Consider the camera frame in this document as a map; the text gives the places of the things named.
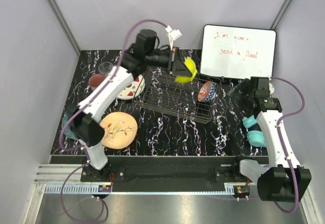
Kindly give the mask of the lime green bowl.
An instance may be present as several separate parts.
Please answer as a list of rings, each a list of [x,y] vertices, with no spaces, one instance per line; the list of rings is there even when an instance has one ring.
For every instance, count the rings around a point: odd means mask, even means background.
[[[186,84],[192,82],[198,73],[196,64],[190,57],[187,57],[185,59],[183,65],[183,69],[177,71],[174,80],[178,84]]]

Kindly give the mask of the black wire dish rack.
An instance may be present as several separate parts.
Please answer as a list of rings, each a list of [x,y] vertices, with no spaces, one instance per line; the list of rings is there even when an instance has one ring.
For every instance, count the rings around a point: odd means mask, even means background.
[[[193,81],[178,84],[176,76],[160,68],[150,67],[144,74],[144,90],[135,98],[140,107],[167,115],[181,117],[207,124],[213,119],[216,99],[220,92],[221,80],[198,74]],[[199,91],[206,82],[212,82],[215,91],[212,99],[198,100]]]

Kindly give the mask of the red patterned blue zigzag bowl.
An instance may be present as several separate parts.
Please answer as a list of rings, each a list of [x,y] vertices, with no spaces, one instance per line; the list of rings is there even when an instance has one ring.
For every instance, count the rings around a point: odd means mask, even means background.
[[[213,81],[205,82],[198,93],[198,101],[204,103],[214,99],[216,96],[216,87],[217,84]]]

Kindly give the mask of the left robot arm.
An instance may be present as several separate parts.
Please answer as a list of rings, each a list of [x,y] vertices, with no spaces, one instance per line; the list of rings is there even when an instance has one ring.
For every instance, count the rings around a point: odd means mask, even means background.
[[[148,67],[165,69],[179,84],[191,82],[197,75],[191,59],[183,60],[179,48],[173,45],[181,37],[181,31],[170,26],[166,31],[169,45],[167,49],[159,49],[155,46],[157,33],[151,29],[140,30],[136,41],[121,53],[120,64],[113,67],[99,87],[78,105],[67,109],[67,124],[84,147],[86,163],[93,168],[92,176],[98,181],[105,181],[110,174],[101,146],[105,130],[100,126],[100,119],[115,98]]]

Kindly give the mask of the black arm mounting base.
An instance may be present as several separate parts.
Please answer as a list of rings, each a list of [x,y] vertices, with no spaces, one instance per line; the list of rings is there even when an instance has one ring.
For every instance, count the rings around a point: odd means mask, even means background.
[[[269,164],[266,156],[109,156],[101,170],[84,167],[82,182],[113,182],[132,180],[207,180],[209,182],[245,182],[237,167],[242,159]]]

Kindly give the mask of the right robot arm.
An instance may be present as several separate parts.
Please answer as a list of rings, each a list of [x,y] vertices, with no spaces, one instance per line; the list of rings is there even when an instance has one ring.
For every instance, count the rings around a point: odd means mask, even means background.
[[[262,201],[297,203],[312,177],[293,153],[283,123],[288,116],[282,113],[280,101],[271,96],[270,80],[251,77],[228,92],[245,115],[244,126],[259,126],[260,130],[247,133],[247,139],[255,147],[266,147],[269,159],[266,168],[256,160],[239,158],[230,170],[231,177],[238,182],[248,177],[257,185]]]

